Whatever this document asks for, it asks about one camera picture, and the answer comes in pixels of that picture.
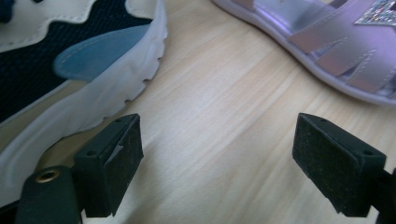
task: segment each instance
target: sandal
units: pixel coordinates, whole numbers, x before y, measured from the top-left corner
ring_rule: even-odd
[[[396,1],[212,1],[261,28],[337,90],[396,106]]]

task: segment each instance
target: wooden floor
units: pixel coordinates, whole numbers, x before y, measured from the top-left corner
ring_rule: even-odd
[[[375,223],[337,215],[291,157],[300,112],[321,116],[396,166],[396,109],[322,83],[272,38],[209,0],[167,0],[157,76],[118,116],[141,116],[145,158],[115,217],[86,223]],[[65,138],[40,167],[111,121]]]

